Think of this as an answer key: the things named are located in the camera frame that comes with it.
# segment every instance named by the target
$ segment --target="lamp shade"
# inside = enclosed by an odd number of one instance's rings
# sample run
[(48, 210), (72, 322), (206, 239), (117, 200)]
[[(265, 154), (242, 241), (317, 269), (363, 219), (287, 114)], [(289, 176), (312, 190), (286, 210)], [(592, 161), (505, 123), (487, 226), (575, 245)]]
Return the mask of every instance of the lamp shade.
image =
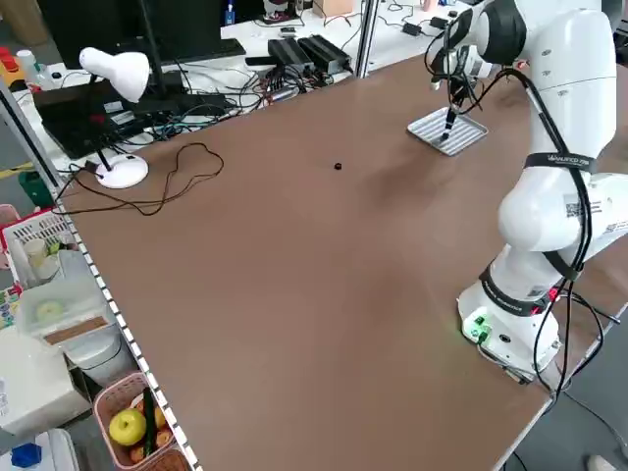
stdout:
[(80, 65), (89, 73), (103, 77), (126, 100), (137, 103), (148, 84), (150, 66), (141, 52), (112, 56), (93, 47), (80, 51)]

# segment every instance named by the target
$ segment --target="cucumber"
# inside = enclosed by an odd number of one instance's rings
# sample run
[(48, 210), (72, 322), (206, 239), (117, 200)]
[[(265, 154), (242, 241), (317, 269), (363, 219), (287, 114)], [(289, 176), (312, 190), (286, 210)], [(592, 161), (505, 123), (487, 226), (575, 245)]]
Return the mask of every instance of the cucumber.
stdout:
[(155, 449), (157, 424), (155, 423), (155, 403), (150, 388), (144, 388), (144, 416), (146, 417), (146, 439), (144, 442), (144, 457), (148, 457)]

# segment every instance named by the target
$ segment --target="tabletop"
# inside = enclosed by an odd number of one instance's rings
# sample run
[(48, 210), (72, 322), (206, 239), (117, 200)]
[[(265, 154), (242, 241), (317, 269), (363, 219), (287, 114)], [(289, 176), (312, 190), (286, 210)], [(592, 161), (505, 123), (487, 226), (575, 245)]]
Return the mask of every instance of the tabletop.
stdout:
[[(438, 7), (434, 11), (424, 12), (420, 7), (419, 0), (403, 2), (400, 10), (394, 7), (395, 3), (393, 0), (388, 0), (379, 7), (380, 18), (376, 26), (370, 55), (371, 70), (377, 70), (409, 57), (423, 54), (432, 40), (430, 35), (438, 32), (437, 29), (423, 24), (426, 34), (418, 37), (410, 36), (401, 32), (401, 23), (403, 21), (419, 24), (429, 20), (434, 15), (446, 17), (447, 12), (450, 10), (461, 11), (468, 8), (467, 5), (458, 2), (451, 7)], [(350, 14), (348, 22), (342, 18), (336, 18), (335, 20), (333, 18), (323, 19), (311, 10), (306, 10), (302, 14), (302, 22), (294, 20), (282, 24), (282, 26), (295, 26), (297, 38), (321, 34), (338, 47), (344, 46), (344, 50), (351, 57), (355, 58), (359, 44), (358, 31), (361, 26), (359, 12), (361, 8), (361, 0), (355, 0), (353, 13)], [(245, 22), (225, 26), (222, 28), (222, 37), (239, 40), (246, 50), (246, 56), (266, 56), (268, 55), (268, 40), (280, 38), (280, 29), (276, 26), (265, 26), (262, 22)], [(196, 92), (220, 91), (229, 93), (233, 92), (233, 90), (227, 87), (242, 87), (250, 79), (250, 76), (259, 69), (247, 67), (244, 63), (244, 57), (236, 56), (210, 61), (183, 63), (182, 66), (187, 71), (187, 78)], [(53, 64), (49, 66), (49, 69), (51, 73), (58, 72), (62, 75), (61, 78), (55, 80), (58, 86), (68, 87), (89, 82), (89, 74), (85, 71), (69, 71), (66, 70), (63, 64)], [(177, 66), (164, 67), (166, 72), (177, 69)], [(347, 77), (349, 77), (349, 73), (338, 74), (335, 75), (335, 80), (338, 81)], [(72, 161), (67, 157), (63, 149), (47, 134), (41, 124), (41, 118), (35, 109), (31, 97), (27, 96), (23, 91), (16, 92), (15, 96), (19, 100), (26, 118), (33, 127), (37, 137), (41, 140), (43, 148), (52, 160), (52, 163), (59, 170), (68, 170)], [(152, 138), (148, 134), (142, 134), (132, 139), (133, 142), (140, 144), (149, 143), (151, 140)], [(126, 149), (127, 152), (133, 153), (141, 145), (129, 146), (121, 144), (121, 147)], [(105, 149), (104, 152), (105, 155), (113, 155), (109, 149)], [(97, 161), (95, 154), (88, 158), (94, 162)], [(84, 159), (76, 161), (79, 165), (82, 165), (83, 162)]]
[[(446, 158), (405, 130), (446, 104), (428, 83), (412, 59), (149, 146), (149, 178), (116, 195), (159, 197), (190, 142), (225, 169), (153, 217), (73, 216), (204, 469), (487, 470), (547, 404), (478, 354), (456, 310), (503, 246), (526, 95), (494, 88), (473, 115), (488, 137)], [(624, 109), (603, 170), (627, 167)], [(183, 152), (173, 191), (218, 168)], [(70, 211), (110, 204), (65, 198)], [(628, 297), (626, 243), (579, 282), (608, 311)], [(595, 327), (574, 324), (581, 358)]]

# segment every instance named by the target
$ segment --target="fruit basket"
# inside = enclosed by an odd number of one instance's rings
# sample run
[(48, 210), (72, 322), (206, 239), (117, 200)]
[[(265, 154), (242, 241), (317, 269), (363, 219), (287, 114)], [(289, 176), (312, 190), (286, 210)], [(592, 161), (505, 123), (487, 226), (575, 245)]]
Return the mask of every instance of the fruit basket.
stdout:
[(144, 471), (187, 471), (189, 467), (180, 451), (167, 449)]
[(111, 419), (120, 411), (128, 408), (135, 397), (144, 391), (148, 386), (143, 373), (137, 372), (109, 386), (103, 390), (94, 401), (94, 415), (100, 427), (100, 433), (105, 439), (105, 443), (109, 448), (114, 464), (122, 471), (170, 471), (178, 468), (157, 467), (153, 468), (163, 454), (173, 446), (173, 437), (169, 441), (157, 449), (150, 456), (144, 458), (139, 463), (134, 464), (131, 461), (129, 450), (126, 446), (122, 446), (114, 442), (109, 436), (109, 423)]

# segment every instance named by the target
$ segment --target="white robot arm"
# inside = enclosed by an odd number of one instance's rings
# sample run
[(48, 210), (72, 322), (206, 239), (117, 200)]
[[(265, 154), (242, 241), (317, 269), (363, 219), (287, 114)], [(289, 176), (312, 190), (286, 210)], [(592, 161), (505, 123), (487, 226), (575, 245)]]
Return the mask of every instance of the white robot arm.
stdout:
[[(530, 156), (499, 208), (506, 246), (460, 295), (458, 310), (465, 337), (532, 380), (559, 350), (548, 299), (561, 280), (576, 277), (572, 261), (585, 232), (581, 262), (628, 232), (628, 177), (594, 173), (616, 130), (612, 30), (601, 0), (488, 0), (462, 13), (442, 42), (428, 57), (433, 82), (468, 70), (457, 52), (465, 44), (490, 64), (530, 65)], [(586, 225), (576, 180), (590, 201)]]

